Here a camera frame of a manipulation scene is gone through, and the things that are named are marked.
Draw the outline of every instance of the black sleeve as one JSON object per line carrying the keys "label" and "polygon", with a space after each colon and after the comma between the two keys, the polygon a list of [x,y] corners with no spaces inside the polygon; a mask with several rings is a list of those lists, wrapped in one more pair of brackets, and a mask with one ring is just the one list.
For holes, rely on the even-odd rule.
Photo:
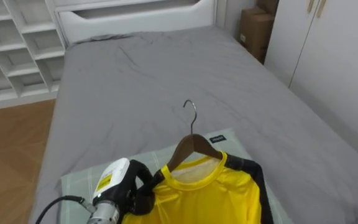
{"label": "black sleeve", "polygon": [[273,223],[272,211],[270,209],[269,199],[267,197],[267,191],[265,186],[264,173],[262,172],[262,167],[248,159],[242,159],[240,157],[227,155],[227,161],[225,166],[234,170],[242,170],[248,173],[255,183],[259,187],[260,195],[260,206],[262,207],[262,218],[261,224],[271,224]]}

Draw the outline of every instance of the light green cloth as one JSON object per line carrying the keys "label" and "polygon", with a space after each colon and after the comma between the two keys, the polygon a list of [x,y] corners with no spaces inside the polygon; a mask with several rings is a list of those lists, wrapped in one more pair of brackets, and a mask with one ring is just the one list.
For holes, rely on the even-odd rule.
{"label": "light green cloth", "polygon": [[[225,151],[228,154],[232,154],[233,156],[241,157],[244,159],[251,159],[231,129],[225,129],[222,131],[209,133],[205,135],[205,138],[209,139],[211,137],[215,137],[219,135],[223,135],[227,140],[214,143],[213,144],[214,148]],[[165,165],[169,161],[175,148],[176,145],[159,151],[138,154],[128,159],[135,159],[139,162],[144,163],[150,169],[151,173],[154,174],[157,170],[159,170],[163,165]],[[191,161],[202,156],[203,155],[201,154],[193,153],[187,159],[187,161]],[[108,165],[110,165],[110,163],[94,166],[89,169],[64,175],[62,177],[63,195],[82,196],[87,200],[91,201],[93,192],[95,190],[96,184],[99,181],[100,175]],[[280,202],[274,196],[269,185],[267,185],[267,195],[270,202],[270,207],[272,209],[274,223],[291,224],[292,221],[285,213],[284,209],[280,205]],[[62,203],[61,216],[60,216],[61,224],[85,223],[89,219],[89,216],[90,214],[77,203],[73,203],[73,202]]]}

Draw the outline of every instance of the gray bed sheet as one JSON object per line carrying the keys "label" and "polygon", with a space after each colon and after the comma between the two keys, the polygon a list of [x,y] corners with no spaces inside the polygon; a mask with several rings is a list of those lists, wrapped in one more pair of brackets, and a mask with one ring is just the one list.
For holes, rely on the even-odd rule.
{"label": "gray bed sheet", "polygon": [[[358,154],[232,37],[215,27],[72,47],[32,218],[60,177],[233,128],[294,223],[358,223]],[[53,207],[43,223],[57,223]]]}

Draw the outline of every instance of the yellow sticker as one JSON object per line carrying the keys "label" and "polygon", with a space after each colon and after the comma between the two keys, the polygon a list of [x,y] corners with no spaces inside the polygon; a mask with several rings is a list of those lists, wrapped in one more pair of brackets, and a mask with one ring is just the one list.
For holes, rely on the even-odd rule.
{"label": "yellow sticker", "polygon": [[112,174],[109,174],[109,175],[103,177],[99,181],[99,184],[98,184],[98,187],[96,188],[96,191],[98,191],[98,190],[102,189],[103,187],[107,186],[108,184],[110,184],[111,177],[112,177]]}

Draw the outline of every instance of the white headboard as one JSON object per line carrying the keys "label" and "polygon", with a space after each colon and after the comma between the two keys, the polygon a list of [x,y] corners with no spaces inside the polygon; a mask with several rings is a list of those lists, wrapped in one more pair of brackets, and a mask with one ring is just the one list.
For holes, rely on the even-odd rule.
{"label": "white headboard", "polygon": [[67,45],[104,34],[223,26],[226,0],[112,0],[96,7],[55,9]]}

